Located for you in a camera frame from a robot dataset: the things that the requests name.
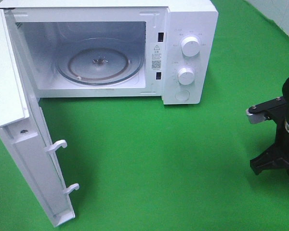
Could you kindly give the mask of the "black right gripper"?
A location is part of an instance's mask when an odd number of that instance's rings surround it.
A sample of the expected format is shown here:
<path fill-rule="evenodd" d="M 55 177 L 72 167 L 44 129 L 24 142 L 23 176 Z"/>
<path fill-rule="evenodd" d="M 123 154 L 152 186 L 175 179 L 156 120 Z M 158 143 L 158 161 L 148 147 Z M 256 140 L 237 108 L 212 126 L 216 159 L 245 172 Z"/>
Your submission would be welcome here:
<path fill-rule="evenodd" d="M 289 104 L 279 106 L 277 111 L 281 119 L 274 145 L 250 160 L 250 167 L 256 175 L 264 170 L 289 169 Z"/>

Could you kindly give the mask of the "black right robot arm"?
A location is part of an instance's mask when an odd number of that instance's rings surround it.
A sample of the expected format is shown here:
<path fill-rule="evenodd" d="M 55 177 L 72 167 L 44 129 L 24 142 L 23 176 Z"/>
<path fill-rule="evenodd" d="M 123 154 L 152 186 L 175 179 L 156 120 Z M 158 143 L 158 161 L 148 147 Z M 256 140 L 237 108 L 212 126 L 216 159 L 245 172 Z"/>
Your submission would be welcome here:
<path fill-rule="evenodd" d="M 276 123 L 274 143 L 250 160 L 250 167 L 256 175 L 272 169 L 285 169 L 289 175 L 289 77 L 283 84 L 282 94 L 281 97 L 253 105 L 246 110 L 251 124 L 266 120 Z"/>

